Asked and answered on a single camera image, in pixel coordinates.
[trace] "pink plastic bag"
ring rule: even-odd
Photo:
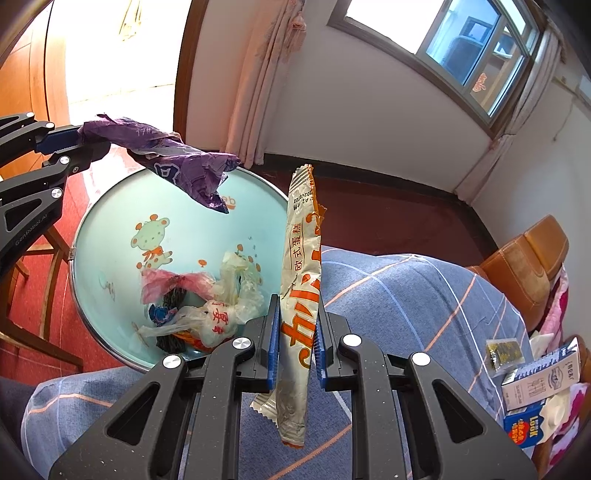
[[[212,300],[215,282],[215,278],[206,272],[178,275],[162,268],[146,268],[142,270],[142,303],[156,302],[175,287],[192,291],[203,300]]]
[[[548,345],[547,352],[553,352],[560,346],[562,341],[562,321],[566,312],[566,306],[569,302],[569,278],[564,266],[560,269],[560,278],[558,279],[558,288],[554,293],[552,304],[544,323],[540,328],[540,334],[553,333],[554,338]]]

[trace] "window frame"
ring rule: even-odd
[[[459,82],[453,78],[444,67],[439,65],[438,62],[427,54],[427,49],[437,34],[437,30],[443,22],[452,0],[445,0],[442,3],[439,12],[416,54],[409,52],[389,37],[382,35],[371,27],[368,27],[354,18],[347,17],[347,10],[349,9],[351,2],[352,0],[337,0],[327,25],[369,43],[412,68],[460,106],[489,135],[489,137],[496,138],[498,136],[506,122],[509,120],[510,113],[515,108],[519,94],[525,86],[525,79],[529,75],[534,64],[535,55],[539,48],[543,29],[545,27],[540,13],[530,11],[532,7],[528,0],[515,1],[519,13],[526,22],[526,28],[528,28],[528,25],[531,25],[536,29],[535,38],[533,38],[533,40],[528,38],[525,41],[521,38],[519,31],[517,31],[513,23],[508,21],[511,17],[501,1],[489,0],[492,6],[497,10],[499,19],[496,24],[492,26],[489,40],[462,89],[457,88],[456,85],[458,85]],[[520,60],[520,65],[512,72],[513,78],[509,82],[501,100],[499,102],[495,101],[493,114],[488,115],[478,101],[470,94],[470,90],[473,88],[484,66],[490,59],[492,52],[504,34],[505,28],[507,28],[511,37],[515,40],[523,57]],[[531,47],[527,48],[527,44],[530,42]]]

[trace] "chair leg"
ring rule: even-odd
[[[4,341],[6,343],[10,343],[11,345],[14,345],[15,347],[17,347],[17,355],[18,355],[18,351],[21,348],[26,348],[27,347],[26,345],[23,345],[22,343],[19,343],[16,340],[13,340],[8,335],[4,335],[2,332],[0,332],[0,340]]]
[[[47,229],[47,231],[43,234],[43,236],[47,239],[47,241],[51,244],[53,248],[56,250],[60,250],[63,254],[61,259],[64,262],[68,262],[68,256],[70,255],[70,245],[64,240],[60,232],[57,231],[55,226],[51,226]]]
[[[25,264],[22,262],[22,260],[17,261],[16,269],[21,273],[23,277],[25,277],[25,280],[29,279],[29,270],[27,267],[25,267]]]
[[[13,268],[12,274],[10,277],[10,287],[8,289],[7,312],[10,310],[10,307],[12,306],[12,301],[14,299],[14,292],[17,289],[17,281],[18,281],[18,270]]]
[[[44,340],[49,340],[51,327],[51,311],[53,310],[53,297],[56,294],[57,276],[60,272],[60,264],[63,254],[61,250],[56,250],[51,260],[47,284],[45,286],[45,295],[43,297],[43,307],[41,309],[41,325],[39,327],[39,336]]]
[[[82,358],[72,355],[70,352],[62,350],[57,345],[53,345],[47,340],[38,337],[34,333],[31,333],[28,330],[15,325],[10,320],[8,320],[6,316],[0,317],[0,331],[7,337],[10,337],[12,340],[21,343],[27,348],[52,356],[53,358],[57,358],[63,362],[75,365],[78,367],[78,370],[82,372],[82,368],[84,367],[84,361]]]

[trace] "plastic bag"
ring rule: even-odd
[[[129,118],[113,120],[99,113],[84,122],[78,133],[83,143],[109,140],[128,149],[137,163],[186,192],[207,208],[228,213],[218,187],[240,160],[230,153],[203,152],[182,142],[180,135],[165,133]]]
[[[212,286],[214,298],[203,307],[184,306],[166,325],[139,327],[140,335],[174,334],[195,348],[209,352],[235,335],[240,325],[260,316],[264,298],[259,290],[260,276],[252,264],[227,252],[220,276]]]
[[[216,279],[207,272],[178,275],[162,268],[144,268],[142,270],[142,303],[156,302],[174,288],[183,288],[196,293],[203,300],[211,300],[215,282]]]

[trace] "pink curtain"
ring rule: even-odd
[[[291,54],[306,36],[304,0],[262,0],[248,44],[226,152],[246,168],[261,165]]]
[[[505,132],[491,144],[487,152],[456,187],[456,195],[468,205],[472,205],[476,200],[497,164],[509,151],[515,136],[538,105],[556,71],[562,44],[562,34],[552,22],[549,22],[542,37],[534,67]]]

